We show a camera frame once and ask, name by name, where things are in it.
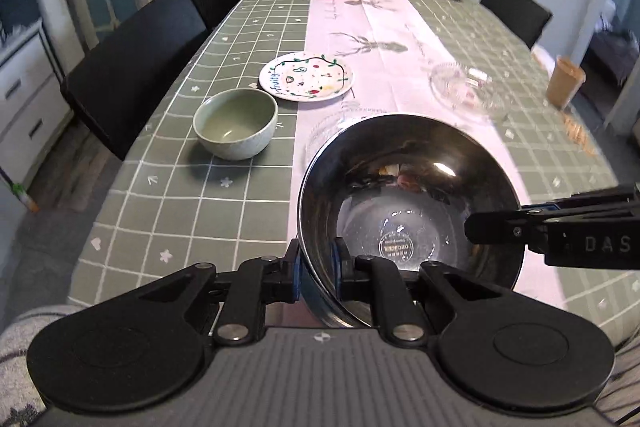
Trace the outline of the right black chair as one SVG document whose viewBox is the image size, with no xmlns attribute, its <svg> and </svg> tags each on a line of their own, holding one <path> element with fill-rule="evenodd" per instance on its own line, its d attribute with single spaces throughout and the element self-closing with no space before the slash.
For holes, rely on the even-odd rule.
<svg viewBox="0 0 640 427">
<path fill-rule="evenodd" d="M 531 50 L 552 19 L 552 12 L 535 0 L 480 0 Z"/>
</svg>

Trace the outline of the green checked tablecloth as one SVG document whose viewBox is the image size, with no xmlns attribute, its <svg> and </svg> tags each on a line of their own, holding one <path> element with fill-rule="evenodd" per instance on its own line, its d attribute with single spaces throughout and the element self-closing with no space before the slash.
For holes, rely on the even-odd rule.
<svg viewBox="0 0 640 427">
<path fill-rule="evenodd" d="M 253 159 L 231 162 L 198 143 L 191 120 L 206 98 L 255 86 L 270 58 L 298 51 L 311 26 L 311 0 L 241 0 L 224 18 L 130 148 L 81 251 L 70 301 L 91 306 L 208 260 L 231 269 L 280 254 L 292 236 L 293 181 L 314 129 L 304 106 L 283 102 L 276 132 Z M 476 65 L 506 95 L 504 121 L 475 126 L 509 168 L 522 202 L 545 202 L 610 187 L 616 176 L 576 114 L 544 101 L 546 74 L 503 24 L 472 0 L 334 0 L 334 31 L 359 48 L 374 40 L 384 8 L 419 15 L 456 60 Z"/>
</svg>

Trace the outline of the glass plate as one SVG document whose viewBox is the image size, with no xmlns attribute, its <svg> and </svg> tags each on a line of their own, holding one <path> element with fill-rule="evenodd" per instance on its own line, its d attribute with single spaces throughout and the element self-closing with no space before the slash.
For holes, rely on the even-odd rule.
<svg viewBox="0 0 640 427">
<path fill-rule="evenodd" d="M 494 80 L 475 67 L 458 63 L 435 65 L 430 72 L 430 87 L 437 102 L 474 124 L 493 124 L 508 115 L 508 103 Z"/>
<path fill-rule="evenodd" d="M 324 117 L 312 129 L 305 145 L 304 166 L 307 167 L 326 142 L 335 135 L 372 117 L 384 115 L 385 110 L 362 107 L 358 102 L 345 102 L 340 109 Z"/>
</svg>

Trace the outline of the green ceramic bowl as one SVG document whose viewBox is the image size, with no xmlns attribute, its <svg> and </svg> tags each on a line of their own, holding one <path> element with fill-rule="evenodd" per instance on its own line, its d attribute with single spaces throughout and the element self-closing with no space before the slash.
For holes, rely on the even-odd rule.
<svg viewBox="0 0 640 427">
<path fill-rule="evenodd" d="M 242 88 L 208 98 L 196 110 L 192 127 L 209 153 L 223 160 L 242 161 L 265 150 L 277 121 L 278 104 L 270 94 Z"/>
</svg>

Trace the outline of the brown paper cup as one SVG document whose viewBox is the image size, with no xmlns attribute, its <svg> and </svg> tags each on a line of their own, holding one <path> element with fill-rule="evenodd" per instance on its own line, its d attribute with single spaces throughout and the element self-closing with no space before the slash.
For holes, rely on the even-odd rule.
<svg viewBox="0 0 640 427">
<path fill-rule="evenodd" d="M 566 56 L 558 56 L 546 90 L 547 101 L 559 110 L 573 100 L 586 81 L 585 71 Z"/>
</svg>

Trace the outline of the near left black chair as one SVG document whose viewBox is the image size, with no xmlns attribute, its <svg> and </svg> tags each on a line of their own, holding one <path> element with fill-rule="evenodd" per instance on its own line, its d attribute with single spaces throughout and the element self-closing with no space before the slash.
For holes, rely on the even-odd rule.
<svg viewBox="0 0 640 427">
<path fill-rule="evenodd" d="M 61 83 L 74 114 L 125 159 L 208 36 L 191 0 L 153 0 L 90 50 Z"/>
</svg>

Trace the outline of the white fruity painted plate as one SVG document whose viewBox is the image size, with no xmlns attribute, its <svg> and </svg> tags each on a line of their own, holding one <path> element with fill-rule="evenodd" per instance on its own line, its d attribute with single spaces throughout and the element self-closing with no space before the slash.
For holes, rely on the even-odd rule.
<svg viewBox="0 0 640 427">
<path fill-rule="evenodd" d="M 297 103 L 325 102 L 352 89 L 354 74 L 337 57 L 294 52 L 274 58 L 259 73 L 262 90 L 280 100 Z"/>
</svg>

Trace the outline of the white cabinet drawers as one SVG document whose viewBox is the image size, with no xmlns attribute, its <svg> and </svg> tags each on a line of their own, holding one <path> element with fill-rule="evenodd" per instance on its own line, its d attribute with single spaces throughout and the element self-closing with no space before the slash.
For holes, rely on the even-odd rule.
<svg viewBox="0 0 640 427">
<path fill-rule="evenodd" d="M 34 23 L 1 50 L 1 168 L 29 186 L 72 112 L 63 71 L 44 29 Z"/>
</svg>

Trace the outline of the blue steel bowl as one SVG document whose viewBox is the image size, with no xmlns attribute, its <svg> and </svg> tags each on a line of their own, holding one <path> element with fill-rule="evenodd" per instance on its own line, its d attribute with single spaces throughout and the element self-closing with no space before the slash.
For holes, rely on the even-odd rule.
<svg viewBox="0 0 640 427">
<path fill-rule="evenodd" d="M 326 325 L 370 325 L 368 305 L 337 297 L 335 239 L 343 239 L 352 257 L 383 257 L 409 271 L 438 261 L 513 288 L 523 247 L 474 245 L 463 225 L 474 212 L 519 205 L 498 161 L 459 129 L 414 115 L 359 121 L 320 147 L 300 184 L 304 300 Z"/>
</svg>

